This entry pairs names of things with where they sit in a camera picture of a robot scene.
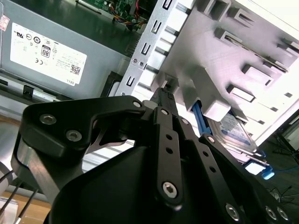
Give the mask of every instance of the mounting hole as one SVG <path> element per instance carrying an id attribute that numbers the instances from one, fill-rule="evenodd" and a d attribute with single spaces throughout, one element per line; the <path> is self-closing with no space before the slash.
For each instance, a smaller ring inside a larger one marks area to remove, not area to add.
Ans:
<path id="1" fill-rule="evenodd" d="M 166 148 L 166 151 L 169 153 L 169 154 L 173 154 L 173 150 L 171 148 Z"/>
<path id="2" fill-rule="evenodd" d="M 216 169 L 214 167 L 210 167 L 210 170 L 213 172 L 213 173 L 216 173 Z"/>
<path id="3" fill-rule="evenodd" d="M 172 140 L 172 137 L 170 135 L 166 135 L 166 137 L 169 139 L 169 140 Z"/>

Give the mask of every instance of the bolt head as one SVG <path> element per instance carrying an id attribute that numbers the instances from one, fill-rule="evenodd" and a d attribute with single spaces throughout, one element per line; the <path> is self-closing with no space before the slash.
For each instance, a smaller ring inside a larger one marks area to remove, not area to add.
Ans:
<path id="1" fill-rule="evenodd" d="M 82 139 L 82 135 L 80 132 L 76 130 L 69 130 L 66 132 L 66 138 L 70 141 L 80 141 Z"/>
<path id="2" fill-rule="evenodd" d="M 182 119 L 182 122 L 183 122 L 185 125 L 188 125 L 188 124 L 189 124 L 189 122 L 188 122 L 185 118 Z"/>
<path id="3" fill-rule="evenodd" d="M 226 212 L 228 213 L 228 215 L 235 220 L 236 222 L 238 222 L 240 220 L 240 216 L 238 211 L 234 208 L 234 206 L 232 206 L 231 204 L 227 203 L 225 205 L 225 209 Z"/>
<path id="4" fill-rule="evenodd" d="M 288 215 L 287 215 L 287 214 L 285 213 L 285 211 L 283 211 L 280 207 L 277 207 L 277 211 L 278 211 L 278 213 L 280 214 L 280 216 L 281 216 L 282 218 L 284 218 L 286 221 L 289 220 Z"/>
<path id="5" fill-rule="evenodd" d="M 170 198 L 175 198 L 178 195 L 176 187 L 170 182 L 163 183 L 162 188 L 164 193 Z"/>
<path id="6" fill-rule="evenodd" d="M 272 219 L 277 220 L 275 213 L 268 206 L 266 206 L 266 212 Z"/>
<path id="7" fill-rule="evenodd" d="M 210 141 L 211 143 L 215 143 L 215 140 L 214 140 L 212 137 L 208 136 L 207 139 L 209 139 L 209 141 Z"/>
<path id="8" fill-rule="evenodd" d="M 57 121 L 56 118 L 51 114 L 43 114 L 40 116 L 39 120 L 45 125 L 53 125 Z"/>

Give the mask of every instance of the wire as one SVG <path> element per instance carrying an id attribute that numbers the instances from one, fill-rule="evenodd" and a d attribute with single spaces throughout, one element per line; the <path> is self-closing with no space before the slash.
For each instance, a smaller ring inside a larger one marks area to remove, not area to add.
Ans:
<path id="1" fill-rule="evenodd" d="M 21 221 L 21 219 L 22 219 L 23 215 L 25 214 L 27 208 L 29 207 L 29 205 L 30 205 L 30 203 L 31 203 L 31 201 L 32 201 L 32 199 L 33 199 L 33 197 L 34 197 L 34 195 L 35 195 L 37 192 L 38 192 L 38 189 L 36 189 L 36 190 L 31 194 L 30 198 L 28 199 L 26 205 L 24 206 L 24 208 L 23 208 L 22 211 L 20 212 L 20 214 L 19 214 L 19 216 L 18 216 L 18 218 L 17 218 L 17 220 L 16 220 L 16 222 L 15 222 L 14 224 L 18 224 L 18 223 Z"/>
<path id="2" fill-rule="evenodd" d="M 294 196 L 298 196 L 299 194 L 295 194 L 295 195 L 286 195 L 284 197 L 294 197 Z"/>
<path id="3" fill-rule="evenodd" d="M 0 209 L 0 216 L 2 216 L 2 214 L 4 213 L 5 208 L 8 206 L 8 204 L 10 203 L 11 199 L 13 199 L 14 195 L 16 194 L 18 188 L 20 187 L 20 185 L 22 184 L 22 182 L 20 182 L 14 189 L 14 191 L 11 193 L 10 197 L 6 200 L 5 204 L 2 206 L 2 208 Z"/>
<path id="4" fill-rule="evenodd" d="M 114 9 L 114 7 L 112 5 L 111 5 L 110 9 L 111 9 L 111 14 L 114 16 L 114 19 L 117 22 L 119 22 L 119 23 L 124 23 L 124 24 L 126 24 L 128 26 L 139 26 L 139 25 L 147 23 L 147 21 L 141 21 L 141 22 L 130 22 L 130 21 L 127 21 L 124 18 L 121 18 L 119 15 L 116 14 L 115 9 Z"/>
<path id="5" fill-rule="evenodd" d="M 285 171 L 292 171 L 292 170 L 295 170 L 299 168 L 299 166 L 296 166 L 296 167 L 293 167 L 293 168 L 290 168 L 290 169 L 282 169 L 282 170 L 274 170 L 274 172 L 285 172 Z"/>
<path id="6" fill-rule="evenodd" d="M 11 171 L 9 171 L 8 173 L 6 173 L 6 174 L 4 174 L 1 178 L 0 178 L 0 183 L 2 182 L 2 181 L 4 181 L 9 175 L 11 175 L 13 173 L 13 171 L 11 170 Z"/>
<path id="7" fill-rule="evenodd" d="M 137 18 L 139 18 L 139 0 L 137 0 L 136 1 L 136 11 L 135 11 L 135 13 L 136 13 L 136 16 L 137 16 Z"/>

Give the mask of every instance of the hard drive label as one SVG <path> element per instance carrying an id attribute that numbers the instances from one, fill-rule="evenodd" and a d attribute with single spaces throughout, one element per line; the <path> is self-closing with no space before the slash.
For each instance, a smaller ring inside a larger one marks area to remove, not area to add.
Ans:
<path id="1" fill-rule="evenodd" d="M 225 115 L 220 122 L 220 129 L 223 134 L 248 146 L 251 145 L 250 139 L 246 136 L 245 131 L 234 116 L 230 114 Z"/>
<path id="2" fill-rule="evenodd" d="M 74 86 L 80 83 L 87 55 L 13 23 L 10 60 Z"/>

